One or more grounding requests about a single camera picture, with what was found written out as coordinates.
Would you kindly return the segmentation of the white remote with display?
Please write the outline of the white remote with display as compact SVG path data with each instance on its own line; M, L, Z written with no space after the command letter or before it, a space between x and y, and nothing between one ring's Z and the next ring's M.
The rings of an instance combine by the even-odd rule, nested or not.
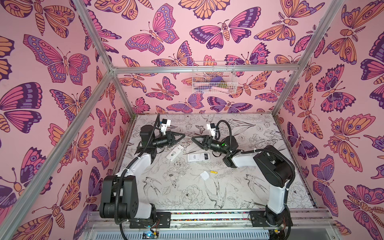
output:
M188 162L203 162L209 161L210 159L211 157L209 153L192 153L187 156Z

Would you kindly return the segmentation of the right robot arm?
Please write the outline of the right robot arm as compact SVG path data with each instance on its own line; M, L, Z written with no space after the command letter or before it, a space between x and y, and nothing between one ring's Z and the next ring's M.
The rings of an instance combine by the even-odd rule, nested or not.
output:
M269 199L264 213L266 223L271 227L288 223L288 194L296 172L293 163L274 146L242 151L233 136L228 136L221 142L215 140L213 136L195 136L192 137L192 142L202 150L223 154L223 162L230 168L258 167L270 184Z

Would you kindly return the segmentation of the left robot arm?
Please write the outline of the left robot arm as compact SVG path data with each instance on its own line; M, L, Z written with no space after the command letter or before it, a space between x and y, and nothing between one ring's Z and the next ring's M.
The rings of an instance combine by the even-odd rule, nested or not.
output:
M141 142L134 159L123 170L104 179L99 206L102 219L112 219L120 226L133 222L132 227L138 224L144 228L152 228L160 221L155 205L139 200L137 178L153 163L159 148L177 145L185 134L165 131L156 137L156 129L151 125L141 127Z

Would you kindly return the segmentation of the white remote with green sticker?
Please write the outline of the white remote with green sticker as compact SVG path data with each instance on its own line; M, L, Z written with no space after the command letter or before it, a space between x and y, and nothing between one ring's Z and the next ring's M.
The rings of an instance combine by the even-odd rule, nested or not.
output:
M181 145L175 146L169 154L166 156L166 159L170 162L174 161L184 150L184 147Z

